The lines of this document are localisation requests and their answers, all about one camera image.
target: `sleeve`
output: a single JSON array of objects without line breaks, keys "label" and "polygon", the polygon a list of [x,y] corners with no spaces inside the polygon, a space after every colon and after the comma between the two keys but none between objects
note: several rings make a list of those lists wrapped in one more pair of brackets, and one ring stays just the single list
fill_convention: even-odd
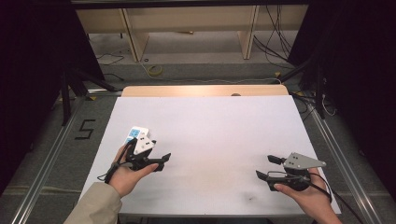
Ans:
[{"label": "sleeve", "polygon": [[114,224],[121,206],[120,195],[113,187],[105,183],[93,183],[64,224]]}]

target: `white table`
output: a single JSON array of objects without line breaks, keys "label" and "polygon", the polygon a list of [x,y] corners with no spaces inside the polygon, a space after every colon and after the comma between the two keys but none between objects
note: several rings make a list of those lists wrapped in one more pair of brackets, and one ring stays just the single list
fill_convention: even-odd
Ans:
[{"label": "white table", "polygon": [[[172,156],[162,172],[143,178],[122,199],[121,213],[147,217],[304,213],[291,198],[270,191],[255,172],[283,171],[267,155],[287,158],[298,152],[317,157],[290,96],[121,97],[82,193],[106,173],[133,126],[149,128],[150,138],[157,140],[151,158],[169,152]],[[335,200],[332,207],[341,213]]]}]

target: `human hand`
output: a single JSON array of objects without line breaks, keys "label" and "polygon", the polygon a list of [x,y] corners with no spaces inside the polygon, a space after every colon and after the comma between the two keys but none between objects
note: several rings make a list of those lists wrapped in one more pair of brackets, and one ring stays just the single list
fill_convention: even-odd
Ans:
[{"label": "human hand", "polygon": [[[117,153],[117,156],[114,159],[114,161],[117,161],[124,147],[125,146],[122,146],[119,149],[119,152]],[[122,156],[120,160],[121,163],[125,162],[125,157],[126,157],[126,153],[124,153],[124,155]],[[134,186],[136,186],[137,182],[141,178],[153,172],[157,167],[158,164],[155,163],[146,166],[141,170],[132,171],[128,167],[120,166],[117,169],[117,171],[114,173],[114,175],[111,177],[108,184],[112,186],[122,198],[123,196],[131,193],[131,191],[134,189]]]},{"label": "human hand", "polygon": [[[326,190],[326,185],[323,180],[317,176],[319,171],[317,168],[311,168],[308,170],[309,173],[316,174],[311,175],[311,181],[314,185]],[[327,195],[320,192],[318,189],[309,187],[303,191],[296,191],[290,187],[282,184],[275,184],[274,187],[289,197],[291,197],[303,211],[316,220],[318,223],[341,223],[337,215],[332,210],[330,200]]]}]

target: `floor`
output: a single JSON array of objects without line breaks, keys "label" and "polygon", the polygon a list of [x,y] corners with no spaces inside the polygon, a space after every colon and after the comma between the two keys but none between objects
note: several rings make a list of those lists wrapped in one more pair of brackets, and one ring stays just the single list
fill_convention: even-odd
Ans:
[{"label": "floor", "polygon": [[[285,37],[291,45],[296,34],[293,31],[285,31]],[[256,34],[265,44],[270,35],[271,32],[258,32]],[[192,35],[184,33],[150,34],[141,64],[133,61],[126,39],[120,38],[118,34],[90,35],[90,41],[104,73],[113,74],[106,75],[106,80],[115,83],[115,85],[129,85],[136,82],[142,85],[145,83],[155,83],[156,85],[166,83],[165,80],[148,79],[144,70],[142,70],[142,65],[146,67],[160,65],[164,69],[162,76],[183,79],[184,84],[199,83],[198,78],[203,76],[210,78],[210,75],[202,75],[202,73],[210,71],[211,74],[216,74],[220,70],[223,73],[224,69],[229,69],[227,71],[230,71],[230,76],[234,76],[233,71],[236,69],[246,72],[245,76],[235,76],[233,77],[235,79],[251,78],[257,74],[262,79],[274,78],[276,73],[279,72],[282,75],[288,69],[276,66],[272,66],[271,69],[263,69],[263,64],[267,66],[269,63],[282,63],[282,66],[289,66],[277,57],[268,56],[267,59],[266,55],[257,46],[253,47],[250,59],[243,60],[235,32],[196,32]],[[268,46],[284,55],[279,43],[279,39],[273,37]],[[191,71],[192,68],[196,72],[193,76],[194,80],[187,80],[191,78],[187,71]],[[124,79],[129,78],[131,82],[122,82],[114,75]],[[290,91],[298,90],[298,78],[293,78],[286,83]],[[90,89],[99,89],[91,83],[87,83],[87,86]],[[39,192],[35,206],[28,212],[28,218],[26,218],[27,223],[63,222],[78,200],[85,176],[89,172],[87,167],[92,164],[92,158],[94,158],[100,144],[106,122],[111,115],[111,108],[116,99],[116,95],[96,94],[94,100],[85,100],[81,107],[78,107],[80,101],[76,99],[72,102],[72,105],[79,110],[74,124],[68,130],[60,125],[62,123],[62,102],[55,102],[53,111],[43,126],[40,136],[35,141],[35,149],[26,156],[20,169],[0,198],[0,223],[12,222],[24,195],[29,186],[35,182],[41,165],[46,161],[54,143],[60,141],[58,134],[66,132],[62,151],[55,158],[55,162],[50,165],[50,172],[44,188]],[[371,206],[374,208],[375,214],[379,215],[382,223],[395,223],[395,202],[378,181],[375,172],[366,159],[359,154],[359,148],[351,138],[342,118],[338,115],[326,115],[325,123],[323,123],[315,119],[315,111],[310,107],[305,109],[304,104],[299,101],[296,101],[296,105],[302,111],[302,120],[318,157],[328,163],[329,168],[325,170],[325,174],[330,181],[330,185],[351,204],[362,218],[367,216],[364,215],[365,208],[357,203],[357,196],[351,191],[350,184],[345,179],[345,174],[338,168],[337,160],[333,158],[333,150],[330,149],[330,140],[323,136],[323,132],[326,131],[319,128],[320,125],[327,126],[333,138],[336,139],[337,146],[341,148],[348,164],[353,167],[359,185],[363,187],[364,192],[372,202]],[[92,133],[89,140],[78,141],[76,137],[83,134],[79,132],[79,124],[84,119],[95,119],[95,122],[87,123],[87,128],[92,126],[95,132]],[[345,223],[358,223],[356,218],[343,205],[342,208],[341,219]],[[135,219],[135,217],[127,216],[120,218],[122,223]],[[312,221],[307,217],[273,217],[271,219],[274,223],[310,223]]]}]

